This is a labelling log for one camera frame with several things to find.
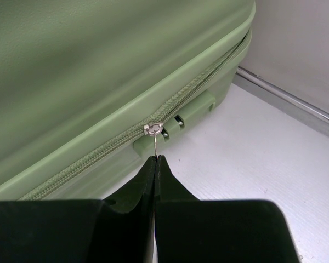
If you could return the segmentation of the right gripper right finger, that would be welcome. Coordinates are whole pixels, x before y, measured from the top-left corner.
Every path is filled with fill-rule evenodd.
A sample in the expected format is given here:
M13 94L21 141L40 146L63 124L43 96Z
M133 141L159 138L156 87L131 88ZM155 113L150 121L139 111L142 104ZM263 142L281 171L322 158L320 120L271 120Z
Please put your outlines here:
M298 262L286 219L264 199L201 201L155 168L155 239L159 262Z

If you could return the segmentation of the green suitcase blue lining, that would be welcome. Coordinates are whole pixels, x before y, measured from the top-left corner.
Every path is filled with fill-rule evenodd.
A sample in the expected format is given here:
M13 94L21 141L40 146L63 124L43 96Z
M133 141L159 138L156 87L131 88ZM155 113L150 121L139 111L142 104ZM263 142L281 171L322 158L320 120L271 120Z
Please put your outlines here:
M0 1L0 201L103 198L226 97L255 1Z

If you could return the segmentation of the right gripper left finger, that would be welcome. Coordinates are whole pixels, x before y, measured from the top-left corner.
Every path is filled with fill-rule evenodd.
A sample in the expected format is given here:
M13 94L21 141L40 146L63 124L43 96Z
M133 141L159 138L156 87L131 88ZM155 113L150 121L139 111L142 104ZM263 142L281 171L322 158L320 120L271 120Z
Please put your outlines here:
M0 201L0 262L152 262L155 168L105 199Z

